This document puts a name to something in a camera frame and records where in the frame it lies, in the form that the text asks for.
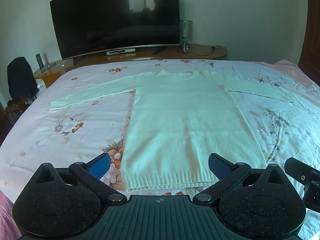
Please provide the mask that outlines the white knit sweater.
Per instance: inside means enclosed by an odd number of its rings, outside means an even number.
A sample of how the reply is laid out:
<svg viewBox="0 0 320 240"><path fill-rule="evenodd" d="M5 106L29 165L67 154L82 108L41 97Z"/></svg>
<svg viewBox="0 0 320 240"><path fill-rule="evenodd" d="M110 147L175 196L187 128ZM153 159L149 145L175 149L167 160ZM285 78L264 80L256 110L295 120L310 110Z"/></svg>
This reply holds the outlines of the white knit sweater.
<svg viewBox="0 0 320 240"><path fill-rule="evenodd" d="M120 172L127 192L204 187L216 181L213 152L264 168L262 150L232 97L240 92L294 102L282 89L217 72L145 72L108 81L50 104L63 109L133 92Z"/></svg>

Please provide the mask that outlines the floral pink bed sheet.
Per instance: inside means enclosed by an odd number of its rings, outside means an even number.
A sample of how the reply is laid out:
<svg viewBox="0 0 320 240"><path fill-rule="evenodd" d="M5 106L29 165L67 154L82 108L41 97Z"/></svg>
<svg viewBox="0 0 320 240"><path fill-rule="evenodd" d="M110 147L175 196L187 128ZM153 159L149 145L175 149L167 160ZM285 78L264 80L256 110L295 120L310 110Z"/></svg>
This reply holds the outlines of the floral pink bed sheet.
<svg viewBox="0 0 320 240"><path fill-rule="evenodd" d="M243 78L296 98L288 104L259 96L234 93L269 163L283 165L289 157L319 168L319 87L296 65L216 60L151 60L81 67L63 74L42 92L16 122L1 145L1 239L19 239L12 205L41 163L66 167L89 161L103 150L113 164L103 182L122 190L120 162L129 127L133 94L93 100L58 111L51 101L124 76L148 71L208 70Z"/></svg>

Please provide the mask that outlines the wooden chair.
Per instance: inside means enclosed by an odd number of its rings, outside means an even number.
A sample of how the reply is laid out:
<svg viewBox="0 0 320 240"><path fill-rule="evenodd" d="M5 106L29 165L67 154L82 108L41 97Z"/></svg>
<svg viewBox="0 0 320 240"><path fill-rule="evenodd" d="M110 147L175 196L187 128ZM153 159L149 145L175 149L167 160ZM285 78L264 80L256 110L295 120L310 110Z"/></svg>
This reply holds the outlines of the wooden chair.
<svg viewBox="0 0 320 240"><path fill-rule="evenodd" d="M5 112L15 123L20 116L28 109L28 107L37 99L37 96L29 98L17 98L8 101Z"/></svg>

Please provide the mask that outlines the wooden tv console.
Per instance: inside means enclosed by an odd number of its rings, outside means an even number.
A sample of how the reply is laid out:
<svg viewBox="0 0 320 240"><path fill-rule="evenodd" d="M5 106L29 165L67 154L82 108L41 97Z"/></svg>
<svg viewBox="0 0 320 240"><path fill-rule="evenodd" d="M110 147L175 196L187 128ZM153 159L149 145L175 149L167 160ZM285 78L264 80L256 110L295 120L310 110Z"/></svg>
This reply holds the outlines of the wooden tv console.
<svg viewBox="0 0 320 240"><path fill-rule="evenodd" d="M186 53L181 46L167 46L167 49L158 55L152 55L157 47L136 48L135 53L107 56L105 52L89 54L74 59L57 61L49 70L44 72L37 69L34 78L43 80L46 87L52 85L61 75L75 68L90 66L94 64L105 64L111 62L126 62L139 60L162 60L162 59L224 59L228 55L227 48L223 46L203 46L190 44Z"/></svg>

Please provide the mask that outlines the black jacket on chair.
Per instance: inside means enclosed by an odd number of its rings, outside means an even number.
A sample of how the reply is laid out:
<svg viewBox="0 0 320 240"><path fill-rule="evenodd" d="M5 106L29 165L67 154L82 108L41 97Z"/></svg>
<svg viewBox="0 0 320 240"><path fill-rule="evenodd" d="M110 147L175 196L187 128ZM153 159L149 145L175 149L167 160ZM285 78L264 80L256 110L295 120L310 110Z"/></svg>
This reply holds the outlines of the black jacket on chair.
<svg viewBox="0 0 320 240"><path fill-rule="evenodd" d="M32 98L39 91L30 64L17 57L7 66L9 94L12 99Z"/></svg>

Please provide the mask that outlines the brown wooden door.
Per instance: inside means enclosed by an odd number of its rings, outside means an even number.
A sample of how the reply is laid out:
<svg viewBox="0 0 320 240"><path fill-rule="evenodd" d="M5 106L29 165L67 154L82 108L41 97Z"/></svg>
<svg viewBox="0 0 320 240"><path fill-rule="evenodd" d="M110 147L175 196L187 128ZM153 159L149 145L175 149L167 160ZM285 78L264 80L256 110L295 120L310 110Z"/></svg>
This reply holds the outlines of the brown wooden door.
<svg viewBox="0 0 320 240"><path fill-rule="evenodd" d="M319 0L308 0L305 38L298 66L319 85Z"/></svg>

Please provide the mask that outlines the silver set-top box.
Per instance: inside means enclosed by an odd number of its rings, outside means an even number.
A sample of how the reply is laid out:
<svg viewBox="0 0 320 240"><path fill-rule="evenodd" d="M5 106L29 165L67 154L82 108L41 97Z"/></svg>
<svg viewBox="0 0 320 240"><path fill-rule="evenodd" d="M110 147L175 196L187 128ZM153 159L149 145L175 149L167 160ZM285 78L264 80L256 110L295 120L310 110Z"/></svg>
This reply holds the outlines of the silver set-top box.
<svg viewBox="0 0 320 240"><path fill-rule="evenodd" d="M127 54L127 53L135 53L135 48L123 48L123 49L117 49L117 50L110 50L106 52L107 56L113 56L113 55L120 55L120 54Z"/></svg>

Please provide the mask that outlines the black remote control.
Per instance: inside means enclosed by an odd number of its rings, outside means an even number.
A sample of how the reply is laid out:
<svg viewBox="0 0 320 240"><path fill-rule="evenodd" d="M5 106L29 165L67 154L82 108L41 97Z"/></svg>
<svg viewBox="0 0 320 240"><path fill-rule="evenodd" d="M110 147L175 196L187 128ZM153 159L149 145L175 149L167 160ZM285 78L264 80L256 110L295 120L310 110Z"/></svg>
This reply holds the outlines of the black remote control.
<svg viewBox="0 0 320 240"><path fill-rule="evenodd" d="M152 53L152 55L158 55L159 53L161 53L166 49L167 49L167 46L158 46L156 50Z"/></svg>

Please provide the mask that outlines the large curved black television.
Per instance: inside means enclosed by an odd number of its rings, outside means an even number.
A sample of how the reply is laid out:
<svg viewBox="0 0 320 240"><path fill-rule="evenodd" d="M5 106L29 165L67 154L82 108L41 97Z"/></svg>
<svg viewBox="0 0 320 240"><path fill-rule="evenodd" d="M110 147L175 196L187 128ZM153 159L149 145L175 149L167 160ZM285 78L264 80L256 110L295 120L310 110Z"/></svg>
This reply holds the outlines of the large curved black television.
<svg viewBox="0 0 320 240"><path fill-rule="evenodd" d="M178 45L179 0L52 0L61 57Z"/></svg>

